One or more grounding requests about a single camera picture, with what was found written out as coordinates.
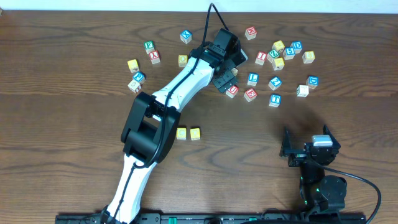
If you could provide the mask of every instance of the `wooden surface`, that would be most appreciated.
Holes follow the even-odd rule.
[[[223,14],[248,62],[234,99],[209,85],[180,120],[200,126],[202,140],[175,141],[153,171],[142,207],[164,212],[262,212],[296,209],[299,169],[279,157],[282,128],[302,146],[327,124],[341,143],[331,167],[376,183],[383,196],[375,223],[398,218],[398,17],[360,14]],[[6,11],[0,17],[0,223],[53,223],[59,213],[91,213],[110,203],[123,168],[120,134],[135,94],[127,61],[138,59],[153,93],[181,71],[203,36],[204,13]],[[244,30],[255,26],[254,40]],[[208,40],[221,28],[210,18]],[[184,29],[193,32],[185,45]],[[143,43],[153,40],[161,63]],[[272,43],[301,40],[301,55],[274,72],[254,63]],[[248,103],[249,72],[260,74]],[[278,75],[279,108],[268,107]],[[320,86],[297,98],[308,75]],[[346,212],[367,216],[376,192],[349,179]]]

